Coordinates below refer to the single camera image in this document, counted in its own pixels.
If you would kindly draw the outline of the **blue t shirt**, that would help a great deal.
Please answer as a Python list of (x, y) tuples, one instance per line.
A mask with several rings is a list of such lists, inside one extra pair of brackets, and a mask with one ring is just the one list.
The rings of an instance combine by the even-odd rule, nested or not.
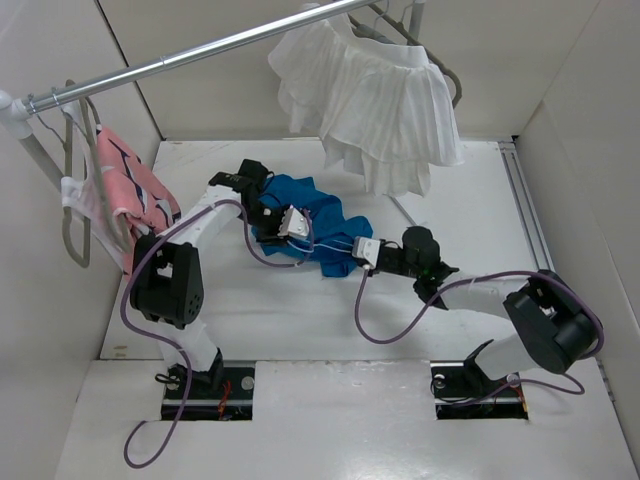
[[(268, 179), (263, 187), (260, 200), (270, 207), (290, 204), (310, 214), (314, 232), (314, 242), (293, 240), (294, 243), (313, 245), (323, 243), (335, 247), (351, 249), (357, 236), (371, 238), (373, 228), (364, 216), (347, 218), (343, 213), (341, 200), (332, 194), (316, 188), (313, 178), (293, 178), (286, 174), (278, 174)], [(320, 265), (322, 275), (328, 278), (344, 278), (349, 276), (357, 266), (352, 255), (334, 253), (317, 249), (313, 254), (304, 254), (287, 244), (284, 247), (262, 246), (266, 256), (283, 254), (296, 260), (308, 259)]]

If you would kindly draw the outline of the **light blue wire hanger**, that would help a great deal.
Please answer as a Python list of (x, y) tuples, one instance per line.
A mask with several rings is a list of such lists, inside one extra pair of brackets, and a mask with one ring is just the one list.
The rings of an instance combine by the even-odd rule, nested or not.
[(352, 250), (351, 249), (335, 247), (335, 246), (327, 245), (327, 244), (323, 244), (323, 243), (315, 243), (313, 245), (300, 246), (300, 245), (294, 243), (293, 241), (289, 240), (287, 242), (287, 245), (290, 248), (293, 248), (293, 249), (295, 249), (295, 250), (297, 250), (299, 252), (302, 252), (304, 254), (313, 254), (317, 249), (323, 249), (323, 250), (331, 251), (331, 252), (334, 252), (334, 253), (340, 253), (340, 254), (346, 254), (346, 255), (351, 255), (352, 254)]

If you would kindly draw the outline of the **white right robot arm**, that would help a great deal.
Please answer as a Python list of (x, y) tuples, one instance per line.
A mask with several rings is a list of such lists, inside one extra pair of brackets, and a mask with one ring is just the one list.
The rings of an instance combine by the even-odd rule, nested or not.
[(462, 381), (476, 394), (525, 370), (565, 374), (604, 346), (601, 321), (555, 272), (474, 276), (445, 263), (425, 227), (408, 228), (399, 244), (382, 240), (373, 270), (412, 279), (414, 292), (428, 307), (487, 314), (512, 325), (511, 336), (485, 341), (464, 360)]

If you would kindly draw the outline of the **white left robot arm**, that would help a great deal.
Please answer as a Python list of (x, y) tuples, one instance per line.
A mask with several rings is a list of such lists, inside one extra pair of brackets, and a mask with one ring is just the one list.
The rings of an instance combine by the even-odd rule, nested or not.
[(131, 308), (152, 323), (146, 335), (159, 343), (167, 366), (191, 369), (188, 384), (201, 396), (216, 394), (223, 382), (221, 353), (199, 318), (205, 300), (204, 251), (236, 219), (244, 222), (245, 231), (254, 227), (259, 241), (277, 246), (311, 233), (298, 208), (268, 206), (261, 200), (268, 177), (265, 166), (249, 159), (236, 173), (215, 174), (183, 218), (135, 244), (127, 293)]

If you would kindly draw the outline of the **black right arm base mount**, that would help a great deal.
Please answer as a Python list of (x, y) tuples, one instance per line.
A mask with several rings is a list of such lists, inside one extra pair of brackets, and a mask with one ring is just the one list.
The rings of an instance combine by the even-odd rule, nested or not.
[(517, 373), (491, 380), (476, 364), (476, 357), (491, 340), (461, 361), (430, 364), (430, 391), (437, 420), (528, 420)]

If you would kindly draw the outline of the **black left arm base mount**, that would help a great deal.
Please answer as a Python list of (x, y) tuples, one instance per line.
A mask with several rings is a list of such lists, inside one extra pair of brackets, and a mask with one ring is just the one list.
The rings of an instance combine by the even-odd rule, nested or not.
[[(253, 416), (255, 362), (227, 362), (218, 352), (209, 371), (194, 371), (182, 421), (249, 421)], [(154, 380), (163, 386), (161, 419), (173, 420), (187, 385), (187, 371), (176, 364)]]

